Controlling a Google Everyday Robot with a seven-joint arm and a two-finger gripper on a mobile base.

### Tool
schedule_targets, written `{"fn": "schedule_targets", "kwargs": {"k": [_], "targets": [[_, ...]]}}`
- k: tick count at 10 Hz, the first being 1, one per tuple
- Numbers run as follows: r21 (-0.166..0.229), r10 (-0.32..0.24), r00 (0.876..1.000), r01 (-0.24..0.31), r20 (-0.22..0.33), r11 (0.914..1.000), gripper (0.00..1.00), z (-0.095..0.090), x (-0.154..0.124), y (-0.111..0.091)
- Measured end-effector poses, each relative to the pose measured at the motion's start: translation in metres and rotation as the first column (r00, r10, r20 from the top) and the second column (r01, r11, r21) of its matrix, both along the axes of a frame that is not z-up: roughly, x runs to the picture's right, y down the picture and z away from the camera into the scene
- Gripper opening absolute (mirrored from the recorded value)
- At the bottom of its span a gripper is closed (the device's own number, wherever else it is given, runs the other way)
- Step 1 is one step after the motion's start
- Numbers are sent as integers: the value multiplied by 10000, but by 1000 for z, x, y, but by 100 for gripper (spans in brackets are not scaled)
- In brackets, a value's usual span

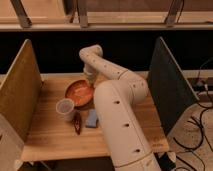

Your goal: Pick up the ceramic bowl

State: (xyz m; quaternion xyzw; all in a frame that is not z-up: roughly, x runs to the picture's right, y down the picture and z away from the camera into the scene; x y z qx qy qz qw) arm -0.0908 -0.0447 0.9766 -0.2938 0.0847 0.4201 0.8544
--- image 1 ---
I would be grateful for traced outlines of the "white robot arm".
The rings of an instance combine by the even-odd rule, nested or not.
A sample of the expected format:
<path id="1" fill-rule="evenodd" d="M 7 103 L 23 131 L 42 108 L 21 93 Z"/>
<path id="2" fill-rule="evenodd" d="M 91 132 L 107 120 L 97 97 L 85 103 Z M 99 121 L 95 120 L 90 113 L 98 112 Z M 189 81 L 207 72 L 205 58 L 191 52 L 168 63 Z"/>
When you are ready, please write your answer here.
<path id="1" fill-rule="evenodd" d="M 161 171 L 133 112 L 133 105 L 147 97 L 146 80 L 105 60 L 99 45 L 81 49 L 79 56 L 90 82 L 98 73 L 107 77 L 95 88 L 94 106 L 115 171 Z"/>

